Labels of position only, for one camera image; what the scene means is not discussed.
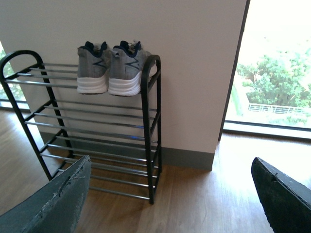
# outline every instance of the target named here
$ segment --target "gray sneaker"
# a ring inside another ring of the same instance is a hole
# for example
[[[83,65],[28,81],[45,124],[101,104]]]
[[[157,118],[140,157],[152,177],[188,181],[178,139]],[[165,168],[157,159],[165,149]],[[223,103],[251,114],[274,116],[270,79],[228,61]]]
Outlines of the gray sneaker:
[[[106,42],[96,46],[87,41],[78,48],[78,93],[100,94],[108,90],[110,54]]]
[[[133,96],[140,92],[142,68],[151,54],[139,42],[121,41],[111,51],[108,92],[117,96]]]

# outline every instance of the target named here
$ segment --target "gray shoe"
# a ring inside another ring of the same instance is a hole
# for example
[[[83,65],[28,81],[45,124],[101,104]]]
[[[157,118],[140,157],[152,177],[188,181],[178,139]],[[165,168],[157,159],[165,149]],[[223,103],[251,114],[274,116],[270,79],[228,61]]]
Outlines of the gray shoe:
[[[78,48],[78,93],[100,94],[108,90],[110,54],[106,42],[99,47],[87,41]]]
[[[151,54],[139,42],[121,41],[111,51],[108,92],[117,96],[133,96],[140,92],[142,68]]]

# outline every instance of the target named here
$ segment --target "railing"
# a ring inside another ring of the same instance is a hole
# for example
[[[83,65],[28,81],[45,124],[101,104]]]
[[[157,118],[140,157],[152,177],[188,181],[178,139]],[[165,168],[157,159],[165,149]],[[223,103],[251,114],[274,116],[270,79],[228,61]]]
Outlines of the railing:
[[[301,107],[290,107],[290,106],[278,106],[278,105],[269,105],[269,104],[257,104],[250,103],[248,105],[248,110],[250,112],[264,112],[264,113],[275,113],[275,114],[305,114],[311,113],[310,108],[301,108]]]

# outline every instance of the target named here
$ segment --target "wooden floor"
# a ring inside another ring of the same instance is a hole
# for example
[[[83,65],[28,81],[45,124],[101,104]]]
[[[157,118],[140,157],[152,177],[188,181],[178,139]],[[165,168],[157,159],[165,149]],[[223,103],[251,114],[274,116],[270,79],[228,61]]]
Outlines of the wooden floor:
[[[3,214],[48,179],[16,116],[0,111],[0,125]],[[89,190],[76,233],[272,233],[250,173],[256,156],[311,188],[311,144],[223,134],[212,172],[164,166],[154,205]]]

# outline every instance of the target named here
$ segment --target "white sole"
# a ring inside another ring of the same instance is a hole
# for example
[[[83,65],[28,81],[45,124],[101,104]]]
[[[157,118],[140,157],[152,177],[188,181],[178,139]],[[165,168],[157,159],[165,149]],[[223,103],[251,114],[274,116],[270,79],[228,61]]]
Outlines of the white sole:
[[[131,80],[109,79],[108,93],[115,96],[134,96],[140,92],[141,71]]]
[[[108,90],[107,79],[105,75],[99,78],[81,77],[77,79],[77,91],[80,94],[101,94]]]

